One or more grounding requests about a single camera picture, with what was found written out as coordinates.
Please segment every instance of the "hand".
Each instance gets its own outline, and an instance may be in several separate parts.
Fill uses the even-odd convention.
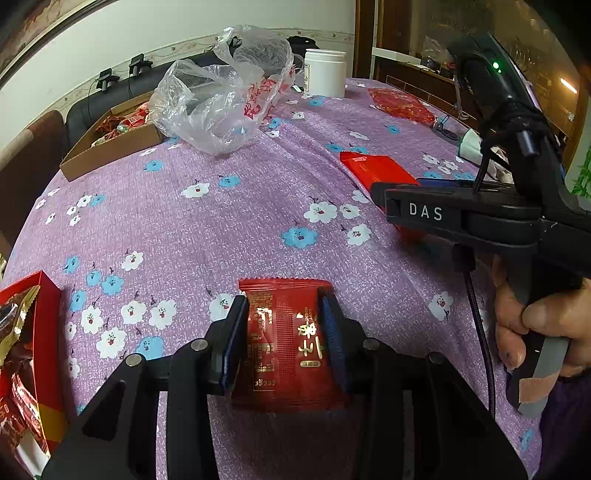
[[[572,339],[560,371],[562,377],[578,375],[591,365],[591,280],[584,278],[580,290],[554,293],[525,308],[515,298],[498,256],[492,263],[492,279],[496,287],[496,344],[507,368],[523,363],[525,343],[521,335],[530,329]]]

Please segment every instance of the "screw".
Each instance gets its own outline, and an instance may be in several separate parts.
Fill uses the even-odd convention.
[[[129,367],[135,367],[136,365],[139,365],[141,362],[142,362],[142,356],[139,355],[138,353],[132,353],[131,355],[128,355],[125,358],[125,363]]]
[[[205,350],[208,345],[209,344],[205,338],[198,338],[197,340],[193,340],[191,342],[191,348],[196,352],[200,350]]]
[[[445,356],[439,352],[431,352],[427,355],[427,358],[432,364],[435,365],[443,365],[447,360]]]
[[[379,348],[379,340],[376,340],[375,338],[366,338],[362,345],[366,350],[377,350]]]

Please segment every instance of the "brown chair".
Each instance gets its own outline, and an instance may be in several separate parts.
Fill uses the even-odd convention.
[[[60,112],[35,120],[0,151],[0,254],[10,256],[37,198],[60,168],[66,129]]]

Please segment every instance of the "wire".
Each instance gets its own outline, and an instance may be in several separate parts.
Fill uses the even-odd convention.
[[[472,317],[474,318],[474,325],[476,326],[476,333],[478,334],[478,342],[480,343],[480,351],[482,352],[482,359],[484,360],[484,368],[486,371],[486,383],[488,385],[488,411],[491,416],[496,416],[496,392],[495,392],[495,373],[492,369],[492,355],[491,349],[486,340],[486,333],[480,311],[478,310],[478,302],[476,301],[476,294],[474,293],[474,285],[472,284],[472,277],[468,270],[464,270],[464,282],[466,283],[466,291],[468,293],[468,302],[472,309]]]
[[[455,244],[452,249],[452,258],[456,271],[460,271],[464,275],[464,282],[466,283],[466,292],[468,295],[468,302],[472,310],[472,317],[474,318],[474,325],[476,333],[478,334],[478,342],[480,343],[480,351],[484,360],[484,368],[486,372],[486,384],[488,387],[488,411],[491,416],[496,416],[496,392],[495,392],[495,373],[492,369],[492,355],[491,349],[486,340],[486,333],[480,311],[478,310],[478,302],[476,301],[476,294],[474,293],[474,285],[472,284],[472,277],[470,272],[476,269],[476,259],[474,257],[474,249],[466,245]]]

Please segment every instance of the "purple floral tablecloth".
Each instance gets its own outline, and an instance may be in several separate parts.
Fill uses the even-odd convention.
[[[44,270],[61,288],[72,412],[125,355],[169,355],[204,335],[225,317],[238,279],[254,277],[329,280],[345,315],[367,334],[401,353],[442,352],[486,402],[476,330],[449,248],[436,239],[403,243],[339,152],[389,155],[416,177],[467,179],[476,167],[426,127],[375,109],[369,87],[388,86],[348,80],[344,99],[290,90],[254,141],[224,157],[172,138],[71,183],[55,176],[25,223],[3,286]],[[490,318],[485,266],[476,277]],[[495,375],[496,419],[531,473],[540,460],[538,421],[507,403],[496,358]],[[159,478],[166,476],[164,405],[163,396]],[[223,479],[350,475],[355,406],[262,414],[233,410],[222,398],[209,405]]]

